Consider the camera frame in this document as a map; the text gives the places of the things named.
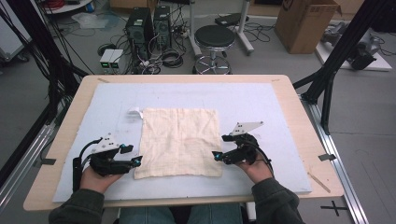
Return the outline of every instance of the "person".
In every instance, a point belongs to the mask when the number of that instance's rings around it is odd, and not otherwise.
[[[252,187],[252,193],[256,204],[256,223],[304,223],[297,209],[299,198],[296,194],[284,188],[275,180],[268,165],[262,160],[261,155],[258,155],[258,159],[251,165],[245,162],[240,162],[236,165],[239,166],[255,184]],[[73,193],[67,202],[50,212],[49,223],[101,223],[105,199],[104,193],[111,184],[120,178],[121,175],[100,176],[90,166],[87,167],[81,178],[80,189]],[[200,216],[199,212],[204,212],[205,207],[196,207],[197,210],[195,215],[191,211],[189,223],[226,223],[221,220],[219,222],[213,222],[213,220],[209,222],[208,219],[202,221],[202,217],[204,216]],[[163,211],[168,212],[168,210],[163,210],[163,208],[164,207],[161,207],[159,210],[155,210],[157,213],[150,214],[152,216],[160,216],[163,215],[160,214]],[[142,213],[142,210],[135,209],[133,211],[134,212],[129,212],[127,210],[127,215],[120,217],[120,223],[122,223],[125,218],[139,217],[139,215],[142,217],[142,214],[138,214]],[[227,218],[233,217],[232,212],[227,211],[227,214],[229,214]],[[242,223],[242,218],[240,217],[236,222]]]

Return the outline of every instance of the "table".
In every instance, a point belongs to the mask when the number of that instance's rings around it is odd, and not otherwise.
[[[43,165],[24,202],[27,211],[50,210],[59,206],[52,202],[61,178],[63,161],[67,156],[77,134],[85,111],[90,105],[95,88],[99,83],[270,83],[282,108],[285,120],[298,148],[304,168],[308,172],[313,191],[299,195],[301,198],[340,197],[344,190],[329,161],[321,161],[318,156],[324,154],[318,136],[306,115],[305,110],[291,85],[288,77],[281,75],[232,75],[232,76],[192,76],[192,75],[163,75],[163,76],[88,76],[85,77],[78,89],[73,103],[64,118],[64,122],[57,133],[47,158],[56,159],[54,165]],[[145,206],[166,204],[192,203],[229,203],[249,202],[251,196],[246,197],[210,197],[167,200],[140,200],[106,202],[105,206]]]

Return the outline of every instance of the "floor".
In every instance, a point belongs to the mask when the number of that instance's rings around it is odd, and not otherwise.
[[[125,21],[105,10],[96,13],[110,20],[105,29],[79,29],[70,19],[72,14],[58,18],[66,30],[65,37],[81,59],[95,74],[102,74],[97,54],[99,46],[116,41],[122,35]],[[217,15],[197,19],[197,27],[214,23]],[[250,26],[256,22],[272,26],[276,18],[251,17]],[[396,51],[396,36],[377,34],[384,39],[383,49]],[[249,40],[253,35],[247,34]],[[316,72],[321,63],[315,53],[306,55],[288,54],[274,30],[262,31],[262,40],[252,42],[255,51],[247,56],[237,42],[227,51],[227,60],[234,74],[284,74],[292,82]],[[191,74],[193,53],[188,40],[183,56],[184,63],[179,68],[162,68],[161,74]],[[396,67],[396,56],[380,54]],[[74,64],[87,70],[86,66],[72,53]],[[352,71],[340,69],[336,75],[330,132],[338,149],[349,178],[359,197],[370,223],[396,223],[396,70],[388,72]],[[48,82],[42,77],[35,62],[13,61],[0,67],[0,144],[2,146],[0,165],[3,166],[14,148],[19,144],[32,124],[48,103]],[[303,93],[307,86],[297,93]],[[35,175],[37,167],[32,167],[23,179],[7,207],[0,214],[0,223],[43,223],[47,222],[48,212],[26,212],[22,205]],[[325,209],[321,206],[346,207],[343,198],[301,200],[299,210],[306,223],[352,223],[347,210]],[[103,223],[112,223],[117,215],[116,209],[107,209]]]

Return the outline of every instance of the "cloth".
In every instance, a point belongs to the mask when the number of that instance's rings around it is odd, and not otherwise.
[[[221,176],[221,162],[212,151],[221,151],[216,110],[147,108],[143,110],[135,179],[165,175]]]
[[[175,224],[169,207],[121,208],[120,224]],[[195,205],[187,224],[242,224],[239,203]]]
[[[297,210],[299,203],[297,195],[285,189],[275,179],[269,178],[257,183],[253,186],[252,192],[256,203],[257,223],[303,223]],[[103,204],[103,194],[88,189],[79,189],[67,202],[50,212],[49,224],[100,224]]]

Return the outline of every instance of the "black stool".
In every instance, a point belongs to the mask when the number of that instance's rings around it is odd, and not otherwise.
[[[199,28],[195,32],[195,43],[203,49],[210,50],[210,56],[203,56],[195,62],[192,69],[194,74],[231,74],[230,64],[220,56],[216,56],[217,51],[229,49],[235,41],[233,31],[224,26],[207,25]]]

